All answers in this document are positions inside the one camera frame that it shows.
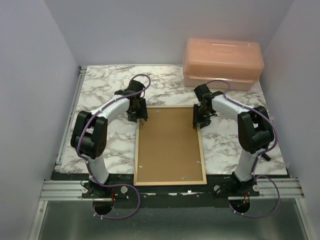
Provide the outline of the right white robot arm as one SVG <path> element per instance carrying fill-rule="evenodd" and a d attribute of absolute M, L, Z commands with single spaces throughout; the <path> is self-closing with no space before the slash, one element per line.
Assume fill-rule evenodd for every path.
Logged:
<path fill-rule="evenodd" d="M 211 117 L 219 112 L 236 121 L 238 141 L 242 147 L 238 166 L 233 172 L 236 180 L 230 183 L 230 191 L 241 196 L 248 190 L 247 182 L 253 179 L 260 155 L 274 141 L 275 133 L 267 110 L 263 106 L 249 107 L 229 97 L 222 91 L 211 92 L 206 84 L 194 90 L 198 104 L 193 105 L 194 128 L 211 124 Z"/>

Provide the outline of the orange translucent plastic box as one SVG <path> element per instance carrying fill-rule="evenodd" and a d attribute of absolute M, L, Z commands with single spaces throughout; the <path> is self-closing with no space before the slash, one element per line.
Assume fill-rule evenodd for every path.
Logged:
<path fill-rule="evenodd" d="M 231 90 L 248 91 L 259 81 L 263 68 L 256 42 L 190 38 L 183 56 L 183 85 L 197 87 L 222 79 Z"/>

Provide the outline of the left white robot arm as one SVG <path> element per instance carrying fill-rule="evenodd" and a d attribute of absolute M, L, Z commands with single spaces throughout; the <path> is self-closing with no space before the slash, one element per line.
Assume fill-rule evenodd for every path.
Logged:
<path fill-rule="evenodd" d="M 95 183 L 93 191 L 101 198 L 107 197 L 111 191 L 107 182 L 109 172 L 103 158 L 108 126 L 123 113 L 127 113 L 130 122 L 146 121 L 148 111 L 143 93 L 148 87 L 131 79 L 127 88 L 116 91 L 110 101 L 91 112 L 82 110 L 77 115 L 70 145 L 85 161 L 89 179 Z"/>

